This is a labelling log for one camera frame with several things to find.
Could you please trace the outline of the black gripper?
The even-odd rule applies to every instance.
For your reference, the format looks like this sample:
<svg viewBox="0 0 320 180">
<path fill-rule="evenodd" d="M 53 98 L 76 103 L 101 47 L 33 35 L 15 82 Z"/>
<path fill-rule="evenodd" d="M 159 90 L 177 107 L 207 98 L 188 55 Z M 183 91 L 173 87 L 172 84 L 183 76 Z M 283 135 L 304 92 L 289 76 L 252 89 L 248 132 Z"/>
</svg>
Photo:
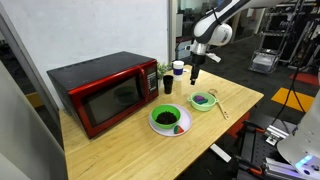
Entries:
<svg viewBox="0 0 320 180">
<path fill-rule="evenodd" d="M 195 80 L 198 78 L 198 74 L 200 71 L 200 66 L 205 63 L 204 55 L 193 54 L 191 59 L 192 70 L 190 77 L 190 84 L 195 85 Z"/>
</svg>

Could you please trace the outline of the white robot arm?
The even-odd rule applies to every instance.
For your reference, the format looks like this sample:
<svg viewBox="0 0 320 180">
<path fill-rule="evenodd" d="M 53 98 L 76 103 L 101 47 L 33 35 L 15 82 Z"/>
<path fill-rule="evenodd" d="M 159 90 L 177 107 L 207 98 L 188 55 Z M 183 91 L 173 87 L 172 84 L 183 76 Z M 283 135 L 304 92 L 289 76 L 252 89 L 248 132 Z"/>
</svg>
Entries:
<svg viewBox="0 0 320 180">
<path fill-rule="evenodd" d="M 200 66 L 205 62 L 209 45 L 223 46 L 232 37 L 232 28 L 226 23 L 231 17 L 245 9 L 273 7 L 283 0 L 224 0 L 220 5 L 208 11 L 194 26 L 192 52 L 192 70 L 190 84 L 194 85 Z"/>
</svg>

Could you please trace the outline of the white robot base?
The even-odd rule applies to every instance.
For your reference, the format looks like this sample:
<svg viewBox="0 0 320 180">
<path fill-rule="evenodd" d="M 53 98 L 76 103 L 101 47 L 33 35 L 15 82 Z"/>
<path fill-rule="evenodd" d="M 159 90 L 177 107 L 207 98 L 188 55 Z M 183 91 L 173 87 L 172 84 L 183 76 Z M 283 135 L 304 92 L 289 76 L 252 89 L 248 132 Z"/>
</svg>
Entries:
<svg viewBox="0 0 320 180">
<path fill-rule="evenodd" d="M 280 169 L 285 180 L 320 180 L 320 91 L 295 130 L 277 144 L 277 150 L 288 162 Z"/>
</svg>

